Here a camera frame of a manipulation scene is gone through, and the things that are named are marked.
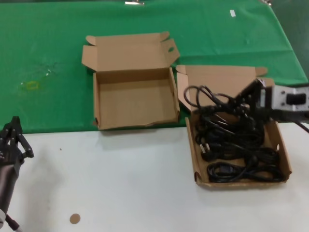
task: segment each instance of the white label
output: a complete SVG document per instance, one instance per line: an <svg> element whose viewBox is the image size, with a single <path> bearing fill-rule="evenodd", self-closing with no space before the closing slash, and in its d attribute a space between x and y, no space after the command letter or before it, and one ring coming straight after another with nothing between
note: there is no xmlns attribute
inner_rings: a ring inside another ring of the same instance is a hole
<svg viewBox="0 0 309 232"><path fill-rule="evenodd" d="M236 17L235 11L234 10L230 10L231 16L232 17Z"/></svg>

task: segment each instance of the cardboard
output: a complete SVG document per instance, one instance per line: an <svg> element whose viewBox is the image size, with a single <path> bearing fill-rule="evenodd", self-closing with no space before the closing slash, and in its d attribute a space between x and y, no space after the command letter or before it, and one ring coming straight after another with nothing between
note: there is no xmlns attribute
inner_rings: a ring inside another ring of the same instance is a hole
<svg viewBox="0 0 309 232"><path fill-rule="evenodd" d="M96 71L94 116L100 130L177 122L170 65L180 56L168 32L87 36L82 63Z"/></svg>
<svg viewBox="0 0 309 232"><path fill-rule="evenodd" d="M250 84L257 76L267 73L266 68L255 67L238 67L238 66L184 66L176 67L177 73L177 86L179 101L185 105L191 112L194 107L188 105L183 97L183 91L188 85L206 85L214 93L225 93L230 96L236 96L248 84ZM269 78L262 78L266 86L274 85L274 81ZM190 92L190 100L194 102L195 93ZM206 97L201 98L202 105L213 104ZM199 145L195 142L195 124L198 120L198 115L192 114L191 118L186 118L188 138L191 149L192 164L194 170L194 180L198 185L207 187L258 187L258 186L272 186L279 183L266 183L256 182L248 179L242 179L239 182L232 183L212 183L208 180L207 166L208 162L204 161L201 157L201 150ZM277 122L271 121L265 125L265 143L264 146L277 149L280 155L280 169L285 176L286 182L292 173L291 166L288 159L288 154L278 127ZM244 165L243 159L224 160L224 162L231 162L236 165Z"/></svg>

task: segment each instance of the white table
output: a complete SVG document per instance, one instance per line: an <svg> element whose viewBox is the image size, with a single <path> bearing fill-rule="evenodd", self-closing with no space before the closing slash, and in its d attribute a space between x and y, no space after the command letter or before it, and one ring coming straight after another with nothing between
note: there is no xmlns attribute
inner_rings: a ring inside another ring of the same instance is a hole
<svg viewBox="0 0 309 232"><path fill-rule="evenodd" d="M249 190L197 186L186 128L26 135L9 215L24 232L308 232L309 134L280 128L293 173Z"/></svg>

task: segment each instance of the robotic arm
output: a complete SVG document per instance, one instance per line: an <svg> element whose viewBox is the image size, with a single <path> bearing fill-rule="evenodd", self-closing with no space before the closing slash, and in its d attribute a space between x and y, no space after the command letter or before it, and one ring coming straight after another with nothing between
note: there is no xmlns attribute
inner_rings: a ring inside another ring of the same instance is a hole
<svg viewBox="0 0 309 232"><path fill-rule="evenodd" d="M309 133L301 122L309 123L309 84L266 87L256 79L235 97L250 108L251 115L264 121L294 122Z"/></svg>
<svg viewBox="0 0 309 232"><path fill-rule="evenodd" d="M18 143L24 148L24 153L19 150ZM20 119L14 116L0 131L0 228L5 220L11 228L12 224L16 223L7 215L7 211L20 167L25 158L32 157L34 157L33 151L23 136Z"/></svg>

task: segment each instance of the black cable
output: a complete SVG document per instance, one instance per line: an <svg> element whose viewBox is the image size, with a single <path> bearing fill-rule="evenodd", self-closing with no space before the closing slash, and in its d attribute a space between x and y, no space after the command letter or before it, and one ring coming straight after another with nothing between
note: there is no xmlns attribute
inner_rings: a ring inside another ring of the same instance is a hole
<svg viewBox="0 0 309 232"><path fill-rule="evenodd" d="M211 162L216 159L235 160L245 159L245 162L256 156L258 162L264 164L278 164L279 153L270 147L248 147L243 148L233 143L209 144L210 151L202 153L202 158Z"/></svg>
<svg viewBox="0 0 309 232"><path fill-rule="evenodd" d="M11 217L9 215L6 215L5 217L5 221L8 223L9 227L13 230L13 231L16 231L16 232L21 232L21 228L19 226L19 224L11 219Z"/></svg>
<svg viewBox="0 0 309 232"><path fill-rule="evenodd" d="M281 182L284 180L282 172L275 165L262 165L250 168L226 162L216 162L208 165L207 173L209 180L216 183L228 183L240 179L251 179L261 182Z"/></svg>
<svg viewBox="0 0 309 232"><path fill-rule="evenodd" d="M191 89L197 91L196 104L187 97L187 92ZM201 93L215 105L201 106ZM227 98L227 102L223 102L218 96ZM244 159L246 164L245 167L224 162L210 164L207 171L211 182L226 183L243 178L267 182L283 180L278 152L270 147L261 147L265 139L264 121L250 110L250 95L236 100L226 94L214 94L207 86L189 86L184 91L184 99L196 108L194 113L199 115L195 125L195 141L202 145L203 159L207 162L216 159ZM234 116L236 120L229 122L220 117L220 113ZM258 174L261 172L269 173L272 177Z"/></svg>
<svg viewBox="0 0 309 232"><path fill-rule="evenodd" d="M309 133L309 128L305 127L303 124L301 124L300 122L294 122L294 123L299 127L301 127L305 132Z"/></svg>

